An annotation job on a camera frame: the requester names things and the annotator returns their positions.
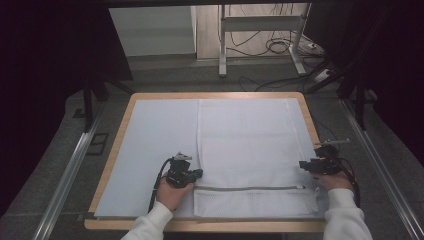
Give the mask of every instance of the sleeve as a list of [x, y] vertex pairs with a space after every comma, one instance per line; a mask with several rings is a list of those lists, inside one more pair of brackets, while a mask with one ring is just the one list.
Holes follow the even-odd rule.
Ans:
[[155, 202], [149, 214], [137, 218], [122, 240], [162, 240], [163, 229], [172, 217], [168, 208], [160, 202]]
[[364, 213], [356, 207], [353, 192], [349, 189], [333, 189], [328, 192], [330, 208], [325, 213], [327, 226], [324, 240], [371, 240], [364, 222]]

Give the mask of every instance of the desk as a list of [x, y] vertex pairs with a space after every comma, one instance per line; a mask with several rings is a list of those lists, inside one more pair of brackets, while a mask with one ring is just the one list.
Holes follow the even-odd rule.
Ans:
[[[112, 169], [118, 156], [125, 131], [130, 121], [132, 110], [137, 100], [141, 99], [259, 99], [259, 98], [297, 98], [305, 118], [308, 132], [312, 142], [319, 142], [314, 128], [311, 115], [302, 94], [297, 92], [286, 93], [137, 93], [131, 100], [122, 119], [112, 150], [106, 163], [103, 175], [93, 197], [89, 213], [94, 213], [99, 204], [100, 197], [108, 183]], [[88, 229], [119, 229], [128, 230], [134, 220], [97, 220], [86, 219], [85, 227]], [[324, 219], [320, 220], [263, 220], [247, 221], [237, 220], [172, 220], [165, 231], [170, 232], [322, 232], [324, 231]]]

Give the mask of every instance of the white fabric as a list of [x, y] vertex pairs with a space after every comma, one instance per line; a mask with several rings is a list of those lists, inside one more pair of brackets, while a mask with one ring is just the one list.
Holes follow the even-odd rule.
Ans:
[[318, 211], [316, 186], [299, 168], [299, 161], [315, 153], [297, 99], [201, 100], [197, 138], [204, 171], [197, 186], [305, 189], [195, 190], [196, 216], [293, 217]]
[[[330, 209], [326, 212], [324, 240], [372, 240], [361, 209], [355, 206], [353, 193], [347, 189], [329, 191]], [[155, 204], [145, 217], [136, 220], [124, 240], [162, 240], [162, 231], [172, 213], [162, 204]]]

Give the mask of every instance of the gray strip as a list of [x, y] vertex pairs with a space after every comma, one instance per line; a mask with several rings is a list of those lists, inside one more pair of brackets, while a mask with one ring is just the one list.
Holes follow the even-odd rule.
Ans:
[[305, 189], [305, 186], [290, 186], [290, 187], [244, 187], [244, 188], [216, 188], [216, 187], [205, 187], [196, 186], [196, 190], [205, 190], [213, 192], [240, 192], [250, 190], [266, 190], [266, 191], [278, 191], [278, 190], [290, 190], [290, 189]]
[[68, 197], [68, 193], [72, 187], [75, 176], [81, 166], [81, 162], [84, 159], [88, 146], [90, 145], [90, 141], [93, 138], [93, 134], [99, 124], [103, 111], [104, 103], [100, 103], [100, 105], [96, 108], [93, 124], [87, 133], [83, 133], [81, 135], [78, 145], [69, 160], [68, 166], [60, 179], [60, 182], [32, 239], [49, 239], [57, 218], [59, 217], [60, 211], [62, 210], [63, 204]]
[[350, 103], [347, 100], [340, 101], [344, 107], [345, 113], [350, 121], [350, 124], [353, 127], [353, 130], [357, 134], [362, 147], [365, 149], [368, 158], [371, 160], [371, 163], [374, 165], [374, 169], [380, 181], [382, 182], [384, 188], [386, 189], [387, 194], [389, 195], [393, 205], [395, 206], [400, 218], [402, 219], [406, 229], [411, 235], [411, 239], [419, 240], [424, 239], [424, 232], [418, 223], [417, 217], [411, 207], [409, 206], [408, 201], [403, 196], [392, 176], [390, 175], [384, 161], [381, 159], [378, 151], [374, 147], [371, 139], [368, 137], [366, 131], [362, 131], [360, 126], [357, 124], [355, 117], [353, 116], [353, 109]]

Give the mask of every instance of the hand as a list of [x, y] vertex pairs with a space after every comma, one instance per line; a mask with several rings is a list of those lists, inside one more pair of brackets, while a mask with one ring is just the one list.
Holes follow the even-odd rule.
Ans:
[[344, 172], [339, 172], [334, 175], [322, 175], [316, 173], [312, 173], [311, 175], [321, 180], [328, 191], [336, 188], [345, 188], [353, 192], [353, 186]]
[[166, 182], [165, 176], [166, 173], [160, 180], [156, 200], [172, 212], [177, 209], [184, 196], [193, 190], [193, 183], [189, 183], [185, 188], [174, 188]]

